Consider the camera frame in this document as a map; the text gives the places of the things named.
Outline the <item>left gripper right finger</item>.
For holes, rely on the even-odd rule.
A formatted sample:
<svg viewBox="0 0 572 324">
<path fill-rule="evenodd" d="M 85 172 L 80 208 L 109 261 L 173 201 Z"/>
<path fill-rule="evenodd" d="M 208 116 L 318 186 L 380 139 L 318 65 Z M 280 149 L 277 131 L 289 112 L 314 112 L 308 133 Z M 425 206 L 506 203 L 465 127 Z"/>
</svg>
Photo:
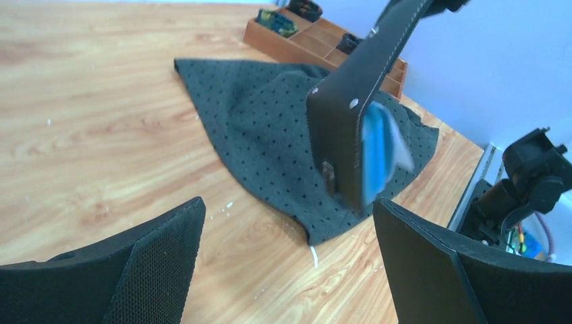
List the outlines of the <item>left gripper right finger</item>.
<svg viewBox="0 0 572 324">
<path fill-rule="evenodd" d="M 389 201 L 373 209 L 400 323 L 571 322 L 571 268 L 504 252 Z"/>
</svg>

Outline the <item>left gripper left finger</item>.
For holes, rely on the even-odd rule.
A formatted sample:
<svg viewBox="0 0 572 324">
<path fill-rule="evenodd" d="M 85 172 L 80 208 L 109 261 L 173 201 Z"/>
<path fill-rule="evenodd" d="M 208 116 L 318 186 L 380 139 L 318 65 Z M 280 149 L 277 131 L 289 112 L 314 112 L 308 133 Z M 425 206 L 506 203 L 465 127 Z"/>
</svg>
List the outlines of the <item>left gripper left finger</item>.
<svg viewBox="0 0 572 324">
<path fill-rule="evenodd" d="M 179 323 L 206 207 L 199 197 L 45 262 L 1 267 L 2 323 Z"/>
</svg>

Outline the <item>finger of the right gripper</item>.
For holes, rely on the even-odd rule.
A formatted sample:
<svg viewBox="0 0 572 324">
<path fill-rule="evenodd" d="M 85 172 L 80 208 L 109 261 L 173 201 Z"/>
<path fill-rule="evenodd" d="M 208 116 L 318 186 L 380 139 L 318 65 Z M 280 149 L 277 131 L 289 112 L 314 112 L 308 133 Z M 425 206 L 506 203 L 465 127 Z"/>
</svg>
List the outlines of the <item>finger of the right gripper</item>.
<svg viewBox="0 0 572 324">
<path fill-rule="evenodd" d="M 423 14 L 423 18 L 442 14 L 446 11 L 457 12 L 467 5 L 469 0 L 433 0 Z"/>
</svg>

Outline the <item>black leather card holder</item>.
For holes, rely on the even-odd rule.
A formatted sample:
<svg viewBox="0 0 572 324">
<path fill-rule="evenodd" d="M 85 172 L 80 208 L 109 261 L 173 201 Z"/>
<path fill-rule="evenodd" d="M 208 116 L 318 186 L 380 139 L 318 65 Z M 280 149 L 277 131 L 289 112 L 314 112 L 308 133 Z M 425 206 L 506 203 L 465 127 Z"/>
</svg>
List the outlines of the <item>black leather card holder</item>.
<svg viewBox="0 0 572 324">
<path fill-rule="evenodd" d="M 307 95 L 312 156 L 329 195 L 363 213 L 362 125 L 430 1 L 390 1 L 369 35 Z"/>
</svg>

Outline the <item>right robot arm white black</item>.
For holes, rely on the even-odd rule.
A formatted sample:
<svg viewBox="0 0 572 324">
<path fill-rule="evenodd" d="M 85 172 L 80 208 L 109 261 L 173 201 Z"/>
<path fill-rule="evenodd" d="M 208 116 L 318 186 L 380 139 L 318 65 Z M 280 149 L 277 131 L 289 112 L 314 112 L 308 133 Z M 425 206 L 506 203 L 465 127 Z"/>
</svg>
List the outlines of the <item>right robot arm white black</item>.
<svg viewBox="0 0 572 324">
<path fill-rule="evenodd" d="M 554 145 L 549 128 L 536 128 L 509 145 L 502 155 L 505 178 L 491 184 L 480 178 L 461 203 L 449 227 L 454 232 L 506 252 L 535 258 L 523 220 L 534 215 L 544 228 L 554 258 L 553 239 L 543 216 L 571 190 L 571 162 L 565 144 Z"/>
</svg>

